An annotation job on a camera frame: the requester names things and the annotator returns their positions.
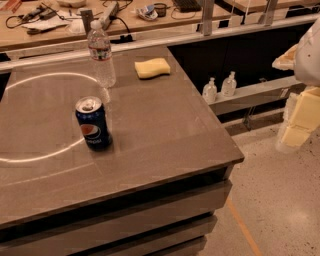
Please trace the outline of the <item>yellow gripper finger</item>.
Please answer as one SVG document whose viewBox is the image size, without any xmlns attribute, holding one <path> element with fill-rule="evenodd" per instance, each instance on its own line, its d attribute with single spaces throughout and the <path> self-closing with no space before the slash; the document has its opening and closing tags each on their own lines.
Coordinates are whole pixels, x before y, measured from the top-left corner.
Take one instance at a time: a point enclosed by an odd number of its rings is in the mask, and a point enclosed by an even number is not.
<svg viewBox="0 0 320 256">
<path fill-rule="evenodd" d="M 297 44 L 293 45 L 284 54 L 276 58 L 272 63 L 272 67 L 283 71 L 293 70 L 296 50 Z"/>
<path fill-rule="evenodd" d="M 320 126 L 319 111 L 319 87 L 307 87 L 300 94 L 291 93 L 286 101 L 276 149 L 283 153 L 298 150 Z"/>
</svg>

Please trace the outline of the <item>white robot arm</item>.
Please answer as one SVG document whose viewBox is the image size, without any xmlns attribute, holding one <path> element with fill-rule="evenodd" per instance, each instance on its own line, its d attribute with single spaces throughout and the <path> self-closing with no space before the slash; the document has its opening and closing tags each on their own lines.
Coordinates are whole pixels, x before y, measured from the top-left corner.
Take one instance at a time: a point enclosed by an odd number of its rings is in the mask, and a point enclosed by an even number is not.
<svg viewBox="0 0 320 256">
<path fill-rule="evenodd" d="M 289 95 L 277 135 L 277 150 L 290 153 L 320 127 L 320 18 L 296 45 L 274 60 L 272 67 L 293 70 L 295 78 L 306 86 L 300 94 Z"/>
</svg>

